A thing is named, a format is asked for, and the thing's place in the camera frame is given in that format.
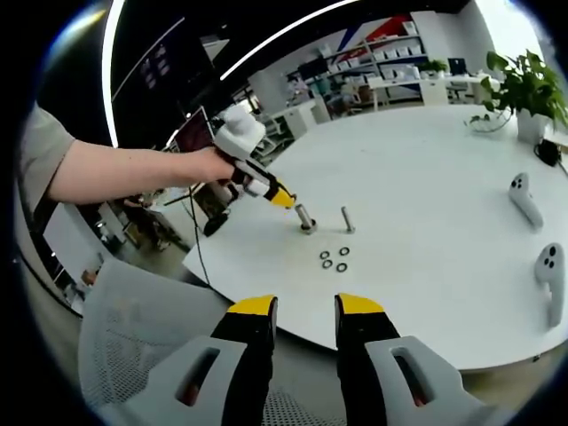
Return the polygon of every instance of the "white flower pot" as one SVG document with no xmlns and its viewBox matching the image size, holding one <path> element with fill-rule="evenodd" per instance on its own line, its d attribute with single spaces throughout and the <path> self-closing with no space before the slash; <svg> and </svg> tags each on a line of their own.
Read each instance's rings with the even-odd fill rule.
<svg viewBox="0 0 568 426">
<path fill-rule="evenodd" d="M 550 119 L 544 115 L 531 115 L 528 109 L 517 111 L 518 140 L 538 145 L 544 137 L 544 129 Z"/>
</svg>

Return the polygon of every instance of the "floor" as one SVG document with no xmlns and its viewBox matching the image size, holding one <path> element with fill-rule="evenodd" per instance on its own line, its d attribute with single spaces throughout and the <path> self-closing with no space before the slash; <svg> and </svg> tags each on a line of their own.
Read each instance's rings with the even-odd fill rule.
<svg viewBox="0 0 568 426">
<path fill-rule="evenodd" d="M 198 283 L 200 280 L 187 271 L 181 264 L 185 251 L 171 244 L 163 252 L 153 250 L 148 244 L 136 250 L 130 244 L 122 246 L 117 257 L 130 264 L 134 264 L 149 272 L 153 272 L 174 280 L 188 283 Z M 343 408 L 340 402 L 340 391 L 329 392 L 329 398 L 322 398 L 321 392 L 317 391 L 319 384 L 324 383 L 324 388 L 338 384 L 335 376 L 333 352 L 314 348 L 311 343 L 306 343 L 297 337 L 285 332 L 279 333 L 282 342 L 282 351 L 274 354 L 274 379 L 284 383 L 287 391 L 293 394 L 302 404 L 333 416 L 341 415 Z M 504 406 L 513 410 L 520 408 L 539 387 L 545 383 L 554 373 L 559 362 L 568 352 L 568 344 L 543 354 L 537 360 L 527 360 L 506 367 L 497 367 L 489 372 L 468 373 L 463 376 L 464 388 L 477 398 L 492 405 Z M 325 363 L 311 363 L 309 354 L 313 353 L 319 358 L 326 359 Z M 294 359 L 295 354 L 302 354 L 302 361 Z M 313 368 L 313 377 L 292 374 L 293 365 L 303 362 L 305 368 Z M 335 401 L 332 406 L 323 407 L 325 401 Z"/>
</svg>

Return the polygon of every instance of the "white round table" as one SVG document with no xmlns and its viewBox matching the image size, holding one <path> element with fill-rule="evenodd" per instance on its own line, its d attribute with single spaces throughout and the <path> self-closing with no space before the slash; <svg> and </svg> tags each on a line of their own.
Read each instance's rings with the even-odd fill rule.
<svg viewBox="0 0 568 426">
<path fill-rule="evenodd" d="M 275 294 L 278 326 L 335 348 L 334 295 L 381 304 L 460 370 L 528 359 L 568 336 L 568 307 L 548 327 L 548 291 L 533 265 L 550 242 L 568 249 L 568 177 L 516 141 L 514 120 L 492 134 L 464 125 L 479 106 L 422 106 L 329 122 L 298 139 L 270 170 L 318 222 L 244 197 L 201 241 L 211 286 L 232 301 Z M 535 232 L 509 200 L 528 172 L 545 225 Z M 357 231 L 345 233 L 347 206 Z M 339 249 L 348 247 L 348 256 Z M 320 252 L 334 266 L 324 270 Z M 348 265 L 339 273 L 339 262 Z M 184 265 L 203 278 L 192 250 Z"/>
</svg>

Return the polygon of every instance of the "black cable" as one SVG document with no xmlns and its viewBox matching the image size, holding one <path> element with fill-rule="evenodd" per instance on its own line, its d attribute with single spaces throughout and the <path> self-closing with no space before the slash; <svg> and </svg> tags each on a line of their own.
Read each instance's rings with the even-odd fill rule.
<svg viewBox="0 0 568 426">
<path fill-rule="evenodd" d="M 21 247 L 19 244 L 16 244 L 16 248 L 18 249 L 18 256 L 20 256 L 21 260 L 24 262 L 24 265 L 27 267 L 28 271 L 30 271 L 30 273 L 34 276 L 35 280 L 37 282 L 39 282 L 39 285 L 42 286 L 42 288 L 51 296 L 55 299 L 55 301 L 60 304 L 61 306 L 63 306 L 65 309 L 67 309 L 69 312 L 73 313 L 77 318 L 82 319 L 83 315 L 81 315 L 78 312 L 75 312 L 73 309 L 71 309 L 71 307 L 65 303 L 63 303 L 61 301 L 61 299 L 58 298 L 58 296 L 53 293 L 53 291 L 49 288 L 49 286 L 47 285 L 47 283 L 42 279 L 42 277 L 39 276 L 39 274 L 36 272 L 36 270 L 32 267 L 31 264 L 29 264 L 29 261 L 26 259 L 26 257 L 24 256 L 24 253 L 21 250 Z"/>
<path fill-rule="evenodd" d="M 209 281 L 209 276 L 207 274 L 207 269 L 205 268 L 205 264 L 203 263 L 203 255 L 201 254 L 201 245 L 199 243 L 199 230 L 197 226 L 197 219 L 195 218 L 195 206 L 193 205 L 193 188 L 189 188 L 189 202 L 192 206 L 192 213 L 187 211 L 187 207 L 182 202 L 182 206 L 184 206 L 185 211 L 187 214 L 192 217 L 193 219 L 193 230 L 195 232 L 195 245 L 197 246 L 197 254 L 199 255 L 199 261 L 201 263 L 201 268 L 203 269 L 203 274 L 205 275 L 205 280 L 207 281 L 207 285 L 211 287 L 211 281 Z"/>
</svg>

